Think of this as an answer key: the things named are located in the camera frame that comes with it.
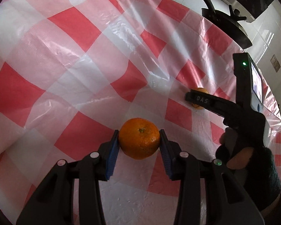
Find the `person right hand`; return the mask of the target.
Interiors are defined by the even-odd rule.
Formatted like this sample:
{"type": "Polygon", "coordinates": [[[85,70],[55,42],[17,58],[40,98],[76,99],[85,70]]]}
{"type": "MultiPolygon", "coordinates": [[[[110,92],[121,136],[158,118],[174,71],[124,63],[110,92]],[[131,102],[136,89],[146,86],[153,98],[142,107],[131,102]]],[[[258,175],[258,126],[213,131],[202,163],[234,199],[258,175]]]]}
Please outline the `person right hand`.
{"type": "Polygon", "coordinates": [[[223,161],[263,216],[279,203],[281,181],[271,150],[264,145],[236,148],[238,134],[227,127],[220,137],[216,158],[223,161]]]}

